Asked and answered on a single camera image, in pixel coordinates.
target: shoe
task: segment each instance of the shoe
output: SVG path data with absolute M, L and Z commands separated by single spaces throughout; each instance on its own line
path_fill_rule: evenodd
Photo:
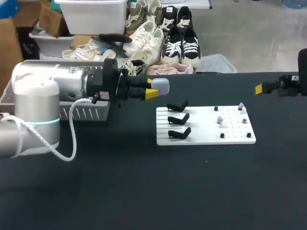
M 152 0 L 146 11 L 145 21 L 153 21 L 156 26 L 161 25 L 162 5 L 160 0 Z
M 151 50 L 141 50 L 129 58 L 121 67 L 128 70 L 129 76 L 137 76 L 145 73 L 147 66 L 152 61 L 154 54 Z
M 144 45 L 142 50 L 151 50 L 153 52 L 153 59 L 149 63 L 149 65 L 155 64 L 161 54 L 161 50 L 163 47 L 163 41 L 164 41 L 164 34 L 161 29 L 156 29 L 156 31 L 153 34 L 148 33 L 148 40 L 147 43 Z
M 147 9 L 146 0 L 137 0 L 137 2 L 129 2 L 128 4 L 128 19 L 126 20 L 126 33 L 131 35 L 140 25 L 144 23 Z
M 192 27 L 188 27 L 182 37 L 182 64 L 196 68 L 201 62 L 201 49 L 198 37 Z
M 155 23 L 148 21 L 143 23 L 133 34 L 129 37 L 132 39 L 131 43 L 124 43 L 123 49 L 126 55 L 131 57 L 134 53 L 140 51 L 147 42 L 147 33 L 152 34 L 155 31 Z
M 164 41 L 163 51 L 161 53 L 161 62 L 180 63 L 181 59 L 181 34 L 177 26 L 173 26 Z
M 116 57 L 116 52 L 113 49 L 107 49 L 101 56 L 101 61 L 104 61 L 106 58 L 114 59 Z
M 62 57 L 71 61 L 93 60 L 94 56 L 99 56 L 99 54 L 100 52 L 97 50 L 86 50 L 77 47 L 74 50 L 64 50 Z
M 173 74 L 193 74 L 194 69 L 191 64 L 182 65 L 179 63 L 170 63 L 165 65 L 153 65 L 148 67 L 148 75 L 173 75 Z
M 103 43 L 98 42 L 94 39 L 91 39 L 88 43 L 86 43 L 84 45 L 76 46 L 75 49 L 80 48 L 80 49 L 84 49 L 84 50 L 96 50 L 96 51 L 100 52 L 103 46 L 105 46 Z
M 179 10 L 177 26 L 182 32 L 189 26 L 193 28 L 192 12 L 187 6 L 181 7 Z
M 175 8 L 174 6 L 164 7 L 162 9 L 161 25 L 159 26 L 159 28 L 163 30 L 164 36 L 166 36 L 170 28 L 172 28 L 172 26 L 176 24 L 177 8 Z

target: cardboard box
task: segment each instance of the cardboard box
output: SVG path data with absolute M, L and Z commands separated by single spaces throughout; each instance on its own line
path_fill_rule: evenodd
M 0 20 L 0 96 L 12 77 L 14 67 L 23 62 L 19 39 L 29 38 L 29 31 L 37 23 L 41 3 L 20 2 L 20 11 L 14 18 Z
M 17 33 L 12 19 L 0 20 L 0 95 L 12 77 L 14 67 L 23 62 L 23 55 L 19 46 Z
M 48 34 L 60 37 L 66 31 L 66 23 L 62 13 L 50 9 L 50 2 L 42 4 L 39 16 L 39 27 Z

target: black sneaker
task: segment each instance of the black sneaker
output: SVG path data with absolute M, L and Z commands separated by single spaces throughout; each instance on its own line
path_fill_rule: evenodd
M 163 51 L 161 53 L 161 62 L 180 63 L 181 58 L 181 33 L 177 26 L 173 26 L 164 41 Z
M 192 12 L 187 6 L 181 7 L 179 10 L 177 26 L 182 32 L 189 26 L 193 28 Z
M 170 28 L 177 24 L 177 8 L 174 6 L 164 7 L 162 9 L 162 18 L 160 29 L 163 30 L 164 36 L 167 35 Z
M 196 68 L 201 62 L 201 49 L 198 37 L 192 27 L 188 27 L 182 37 L 182 64 Z

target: plastic storage box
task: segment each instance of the plastic storage box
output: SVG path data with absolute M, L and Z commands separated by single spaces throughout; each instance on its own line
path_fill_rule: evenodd
M 307 6 L 307 0 L 283 0 L 283 4 L 289 8 L 301 9 Z
M 37 43 L 40 53 L 46 57 L 62 57 L 62 51 L 71 49 L 72 37 L 53 37 L 37 35 L 39 31 L 33 30 L 29 37 Z
M 124 34 L 127 0 L 55 0 L 73 35 Z

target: small gray object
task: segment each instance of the small gray object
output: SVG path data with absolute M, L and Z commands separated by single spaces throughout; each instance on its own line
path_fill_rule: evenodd
M 242 109 L 243 107 L 244 107 L 244 104 L 242 102 L 240 102 L 239 109 Z
M 216 123 L 221 124 L 222 121 L 224 121 L 224 120 L 220 116 L 218 116 Z

